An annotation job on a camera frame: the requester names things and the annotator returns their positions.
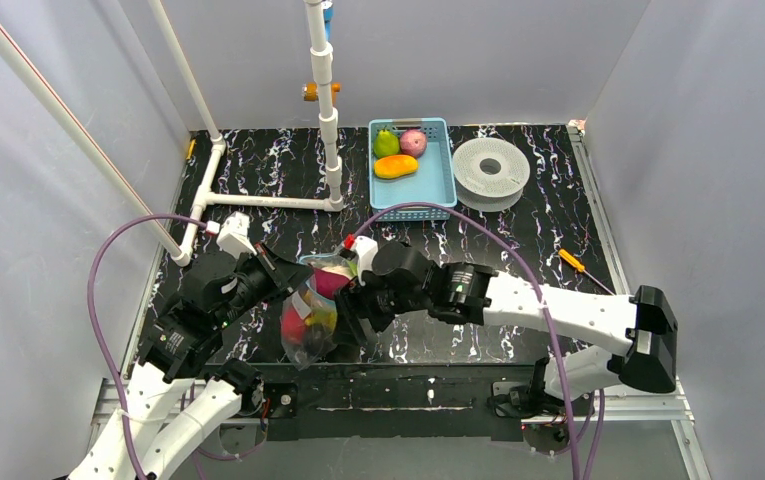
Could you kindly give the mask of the white green toy cabbage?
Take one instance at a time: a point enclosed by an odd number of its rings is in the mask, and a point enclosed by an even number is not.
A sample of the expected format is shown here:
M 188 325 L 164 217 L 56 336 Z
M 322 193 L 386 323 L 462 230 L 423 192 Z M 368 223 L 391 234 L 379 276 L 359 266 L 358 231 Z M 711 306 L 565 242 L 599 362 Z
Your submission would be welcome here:
M 341 257 L 325 258 L 318 263 L 318 268 L 325 272 L 340 275 L 348 279 L 357 275 L 356 265 Z

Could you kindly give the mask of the clear zip top bag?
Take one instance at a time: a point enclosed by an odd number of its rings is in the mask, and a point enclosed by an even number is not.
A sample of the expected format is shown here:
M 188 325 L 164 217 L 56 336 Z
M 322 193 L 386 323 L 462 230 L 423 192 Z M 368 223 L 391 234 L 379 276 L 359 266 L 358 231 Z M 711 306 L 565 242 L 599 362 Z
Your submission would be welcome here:
M 298 263 L 312 276 L 282 304 L 281 342 L 290 363 L 304 370 L 342 345 L 354 346 L 350 327 L 338 317 L 336 291 L 357 274 L 357 263 L 338 253 L 308 254 Z

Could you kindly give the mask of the magenta toy dragon fruit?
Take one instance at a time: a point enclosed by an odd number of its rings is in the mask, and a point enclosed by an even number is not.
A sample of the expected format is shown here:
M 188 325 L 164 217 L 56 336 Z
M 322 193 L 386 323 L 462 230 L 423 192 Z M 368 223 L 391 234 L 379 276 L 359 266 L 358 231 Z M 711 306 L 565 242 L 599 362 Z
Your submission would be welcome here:
M 336 292 L 351 280 L 348 275 L 316 269 L 313 276 L 314 290 L 323 298 L 334 300 Z

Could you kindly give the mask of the yellow toy banana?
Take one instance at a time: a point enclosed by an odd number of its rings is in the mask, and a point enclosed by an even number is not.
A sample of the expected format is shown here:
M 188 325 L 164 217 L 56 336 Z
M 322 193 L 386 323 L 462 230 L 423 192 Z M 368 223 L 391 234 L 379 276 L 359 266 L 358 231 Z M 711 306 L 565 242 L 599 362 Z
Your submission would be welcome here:
M 320 326 L 327 331 L 333 331 L 337 324 L 337 313 L 327 310 L 313 310 L 305 319 L 307 327 Z

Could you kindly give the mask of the red toy apple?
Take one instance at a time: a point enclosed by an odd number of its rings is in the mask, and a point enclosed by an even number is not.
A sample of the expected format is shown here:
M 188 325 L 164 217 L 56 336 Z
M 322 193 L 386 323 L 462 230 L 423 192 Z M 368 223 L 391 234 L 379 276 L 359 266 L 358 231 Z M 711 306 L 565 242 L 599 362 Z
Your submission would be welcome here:
M 295 310 L 289 309 L 282 315 L 281 337 L 289 345 L 302 345 L 306 329 L 305 318 Z

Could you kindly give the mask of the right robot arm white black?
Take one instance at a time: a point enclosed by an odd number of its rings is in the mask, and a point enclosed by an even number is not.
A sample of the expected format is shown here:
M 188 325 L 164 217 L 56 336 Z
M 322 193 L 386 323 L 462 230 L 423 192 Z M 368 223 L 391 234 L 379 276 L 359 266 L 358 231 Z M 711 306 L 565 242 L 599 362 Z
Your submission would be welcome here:
M 341 256 L 356 275 L 334 295 L 339 344 L 365 345 L 402 314 L 425 312 L 451 325 L 535 329 L 588 343 L 539 360 L 529 386 L 512 397 L 538 415 L 599 389 L 625 385 L 670 394 L 677 387 L 678 321 L 663 290 L 598 295 L 532 284 L 491 267 L 438 264 L 403 242 L 349 238 Z

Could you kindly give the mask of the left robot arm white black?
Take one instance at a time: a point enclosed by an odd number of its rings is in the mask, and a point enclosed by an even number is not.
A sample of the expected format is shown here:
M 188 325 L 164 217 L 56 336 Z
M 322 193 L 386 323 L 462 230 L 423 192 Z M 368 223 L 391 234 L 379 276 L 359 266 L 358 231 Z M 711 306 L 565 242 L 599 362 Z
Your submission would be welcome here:
M 262 303 L 287 299 L 312 275 L 262 244 L 238 256 L 199 255 L 145 334 L 119 407 L 70 478 L 168 479 L 224 420 L 260 404 L 260 372 L 230 360 L 184 410 L 171 413 L 221 349 L 228 325 Z

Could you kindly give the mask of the orange yellow toy mango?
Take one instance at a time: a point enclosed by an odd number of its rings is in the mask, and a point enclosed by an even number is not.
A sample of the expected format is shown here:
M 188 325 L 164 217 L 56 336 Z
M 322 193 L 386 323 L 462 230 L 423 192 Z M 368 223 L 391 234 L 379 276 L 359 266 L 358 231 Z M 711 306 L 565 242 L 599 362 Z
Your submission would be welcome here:
M 418 160 L 404 154 L 377 159 L 373 164 L 374 175 L 383 180 L 393 180 L 411 175 L 416 173 L 418 169 Z

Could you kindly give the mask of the blue plastic basket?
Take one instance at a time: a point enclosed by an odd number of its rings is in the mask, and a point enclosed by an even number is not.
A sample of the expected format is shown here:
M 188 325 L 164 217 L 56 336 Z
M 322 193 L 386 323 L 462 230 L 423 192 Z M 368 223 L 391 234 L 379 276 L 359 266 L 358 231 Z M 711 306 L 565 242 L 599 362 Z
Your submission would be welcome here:
M 380 222 L 450 218 L 458 199 L 444 119 L 372 120 L 368 145 L 369 201 Z

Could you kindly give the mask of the green toy pear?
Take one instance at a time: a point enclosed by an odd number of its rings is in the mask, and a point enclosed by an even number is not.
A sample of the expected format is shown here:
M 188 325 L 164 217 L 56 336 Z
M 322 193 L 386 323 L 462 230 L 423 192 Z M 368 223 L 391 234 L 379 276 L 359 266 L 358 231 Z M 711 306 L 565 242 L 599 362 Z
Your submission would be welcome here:
M 379 130 L 373 140 L 372 151 L 377 159 L 398 155 L 400 153 L 399 137 L 390 130 Z

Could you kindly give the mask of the pink toy peach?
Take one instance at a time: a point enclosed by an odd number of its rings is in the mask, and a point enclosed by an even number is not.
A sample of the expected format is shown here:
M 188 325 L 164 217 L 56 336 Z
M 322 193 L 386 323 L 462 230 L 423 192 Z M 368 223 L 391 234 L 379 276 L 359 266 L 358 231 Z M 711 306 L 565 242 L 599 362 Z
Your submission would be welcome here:
M 421 157 L 428 144 L 426 134 L 419 129 L 409 129 L 399 137 L 400 153 L 414 158 Z

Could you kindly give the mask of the orange handled screwdriver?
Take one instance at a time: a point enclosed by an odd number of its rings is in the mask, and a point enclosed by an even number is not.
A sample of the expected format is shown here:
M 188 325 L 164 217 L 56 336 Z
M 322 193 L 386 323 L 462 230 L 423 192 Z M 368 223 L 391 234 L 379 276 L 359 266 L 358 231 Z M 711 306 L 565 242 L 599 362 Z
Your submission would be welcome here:
M 577 274 L 581 274 L 585 277 L 587 277 L 591 282 L 593 282 L 597 287 L 602 289 L 604 292 L 608 293 L 609 295 L 614 295 L 615 292 L 607 287 L 603 282 L 598 280 L 595 276 L 593 276 L 587 269 L 587 267 L 573 254 L 568 252 L 566 249 L 560 248 L 558 251 L 559 257 L 568 265 L 570 266 Z

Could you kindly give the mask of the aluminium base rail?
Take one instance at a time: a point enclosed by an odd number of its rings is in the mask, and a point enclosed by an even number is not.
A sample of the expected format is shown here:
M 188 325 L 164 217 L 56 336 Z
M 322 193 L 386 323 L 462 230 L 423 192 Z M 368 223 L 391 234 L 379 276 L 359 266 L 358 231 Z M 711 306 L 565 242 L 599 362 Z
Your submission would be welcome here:
M 629 387 L 613 386 L 605 390 L 604 420 L 670 422 L 679 444 L 679 451 L 689 479 L 712 479 L 695 431 L 695 416 L 684 389 L 677 381 L 671 394 L 649 394 Z M 118 405 L 117 392 L 111 380 L 103 380 L 90 421 L 93 444 Z

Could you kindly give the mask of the white PVC pipe frame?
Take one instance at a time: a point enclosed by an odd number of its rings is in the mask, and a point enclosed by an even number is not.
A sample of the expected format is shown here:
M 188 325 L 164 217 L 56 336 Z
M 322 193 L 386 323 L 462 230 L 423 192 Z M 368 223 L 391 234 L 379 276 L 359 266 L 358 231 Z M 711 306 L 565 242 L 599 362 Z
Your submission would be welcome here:
M 7 32 L 1 22 L 0 58 L 6 62 L 47 112 L 56 120 L 58 125 L 68 134 L 70 139 L 87 156 L 98 171 L 105 176 L 111 185 L 122 194 L 123 198 L 135 211 L 149 217 L 152 222 L 151 231 L 153 236 L 179 266 L 186 266 L 190 263 L 198 231 L 203 230 L 210 235 L 218 235 L 220 228 L 216 228 L 211 222 L 203 223 L 201 221 L 203 214 L 210 206 L 230 205 L 322 210 L 326 212 L 341 211 L 344 207 L 341 191 L 342 160 L 338 155 L 339 114 L 335 106 L 338 90 L 333 80 L 333 47 L 326 30 L 327 25 L 331 22 L 331 2 L 308 1 L 305 4 L 311 40 L 310 56 L 313 80 L 304 86 L 303 98 L 307 102 L 317 103 L 319 107 L 319 132 L 324 143 L 324 180 L 328 190 L 328 195 L 324 199 L 230 195 L 218 194 L 213 191 L 212 185 L 217 166 L 219 160 L 227 151 L 227 142 L 217 128 L 163 3 L 152 1 L 149 4 L 149 8 L 164 37 L 165 43 L 169 47 L 196 109 L 205 123 L 212 142 L 203 179 L 194 195 L 190 212 L 191 223 L 186 228 L 181 241 L 175 241 L 168 229 L 159 223 L 157 217 L 137 194 L 134 187 L 124 178 L 110 157 L 99 146 L 87 128 L 67 106 L 66 102 Z

